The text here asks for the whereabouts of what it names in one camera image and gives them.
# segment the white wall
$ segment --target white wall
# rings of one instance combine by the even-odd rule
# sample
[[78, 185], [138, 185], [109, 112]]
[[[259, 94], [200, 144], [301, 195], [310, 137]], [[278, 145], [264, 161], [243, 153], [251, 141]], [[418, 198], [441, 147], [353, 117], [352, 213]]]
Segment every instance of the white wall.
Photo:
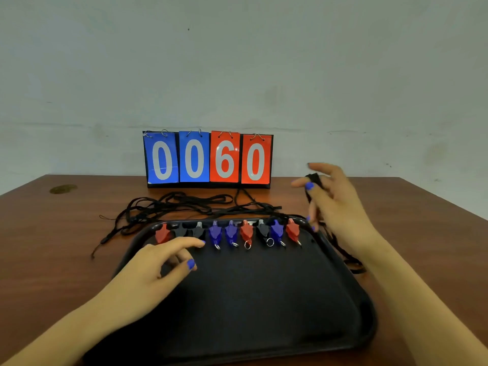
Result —
[[142, 175], [143, 129], [275, 135], [488, 218], [488, 0], [0, 0], [0, 193]]

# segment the wooden table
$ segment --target wooden table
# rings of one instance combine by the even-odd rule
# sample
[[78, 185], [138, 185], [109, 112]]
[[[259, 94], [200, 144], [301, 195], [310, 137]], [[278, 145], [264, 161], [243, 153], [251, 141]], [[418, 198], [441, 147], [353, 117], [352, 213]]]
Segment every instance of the wooden table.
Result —
[[[271, 190], [250, 190], [284, 213], [307, 215], [303, 190], [292, 178], [273, 178]], [[400, 178], [353, 178], [383, 236], [439, 297], [488, 344], [488, 221]], [[49, 189], [76, 184], [53, 195]], [[117, 236], [90, 259], [116, 216], [138, 196], [159, 197], [144, 177], [47, 175], [0, 196], [0, 363], [56, 320], [92, 298], [110, 277], [131, 237]], [[187, 189], [211, 196], [233, 190]], [[185, 217], [183, 212], [175, 217]], [[412, 365], [372, 277], [357, 279], [375, 302], [379, 328], [364, 349], [241, 363], [243, 365]]]

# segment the fingernail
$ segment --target fingernail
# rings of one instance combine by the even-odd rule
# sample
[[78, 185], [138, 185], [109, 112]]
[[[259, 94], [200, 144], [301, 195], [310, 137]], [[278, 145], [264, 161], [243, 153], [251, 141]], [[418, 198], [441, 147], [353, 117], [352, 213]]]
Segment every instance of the fingernail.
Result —
[[191, 259], [186, 264], [188, 264], [188, 269], [191, 271], [195, 267], [195, 260]]

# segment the blue whistle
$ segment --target blue whistle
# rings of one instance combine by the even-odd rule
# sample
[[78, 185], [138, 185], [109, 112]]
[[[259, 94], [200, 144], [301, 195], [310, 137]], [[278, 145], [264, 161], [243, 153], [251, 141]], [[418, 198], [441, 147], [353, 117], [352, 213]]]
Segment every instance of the blue whistle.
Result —
[[220, 250], [220, 241], [222, 240], [222, 228], [217, 226], [217, 222], [214, 221], [213, 225], [209, 227], [208, 232], [210, 233], [210, 240], [213, 245]]
[[278, 220], [275, 220], [275, 224], [271, 226], [271, 238], [274, 241], [279, 241], [279, 243], [283, 246], [286, 246], [282, 240], [283, 237], [283, 226], [278, 223]]
[[238, 247], [237, 241], [237, 226], [234, 226], [234, 221], [229, 222], [229, 226], [225, 228], [225, 237], [230, 246]]

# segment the black tray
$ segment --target black tray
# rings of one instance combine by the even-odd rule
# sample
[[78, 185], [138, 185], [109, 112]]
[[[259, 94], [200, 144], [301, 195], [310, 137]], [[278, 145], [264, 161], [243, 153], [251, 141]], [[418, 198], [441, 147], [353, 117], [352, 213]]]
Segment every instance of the black tray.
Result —
[[[219, 226], [229, 220], [219, 220]], [[198, 221], [204, 227], [213, 222]], [[286, 248], [268, 247], [254, 228], [250, 250], [241, 237], [239, 248], [230, 247], [222, 233], [217, 251], [207, 233], [207, 245], [191, 249], [198, 270], [150, 314], [88, 351], [85, 363], [209, 365], [367, 343], [377, 327], [371, 300], [325, 236], [314, 233], [303, 218], [294, 221], [301, 228], [302, 247], [286, 233]], [[143, 245], [155, 243], [163, 223], [137, 234], [114, 275]], [[197, 220], [167, 223], [168, 228], [180, 223], [194, 228]]]

